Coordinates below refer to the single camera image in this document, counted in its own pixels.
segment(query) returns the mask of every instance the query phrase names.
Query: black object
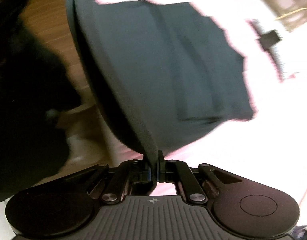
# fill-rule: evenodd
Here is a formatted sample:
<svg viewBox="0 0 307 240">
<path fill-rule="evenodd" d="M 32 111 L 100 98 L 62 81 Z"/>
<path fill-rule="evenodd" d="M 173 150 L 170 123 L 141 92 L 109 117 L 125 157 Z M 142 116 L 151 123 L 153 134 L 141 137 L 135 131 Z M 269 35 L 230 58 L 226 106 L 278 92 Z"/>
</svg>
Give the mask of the black object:
<svg viewBox="0 0 307 240">
<path fill-rule="evenodd" d="M 157 149 L 168 154 L 224 121 L 252 118 L 244 58 L 189 3 L 67 0 L 67 16 L 102 115 L 152 167 Z"/>
<path fill-rule="evenodd" d="M 69 146 L 50 109 L 81 105 L 62 60 L 19 19 L 27 1 L 0 0 L 0 202 L 59 172 Z"/>
<path fill-rule="evenodd" d="M 6 217 L 19 239 L 292 240 L 299 207 L 289 195 L 206 163 L 197 169 L 160 159 L 160 167 L 154 177 L 164 174 L 159 182 L 175 184 L 177 195 L 133 192 L 151 180 L 151 169 L 130 160 L 22 191 L 8 202 Z"/>
<path fill-rule="evenodd" d="M 258 39 L 263 50 L 268 51 L 270 47 L 274 46 L 278 43 L 281 39 L 276 33 L 275 30 L 270 31 L 269 33 L 261 34 L 260 38 Z"/>
</svg>

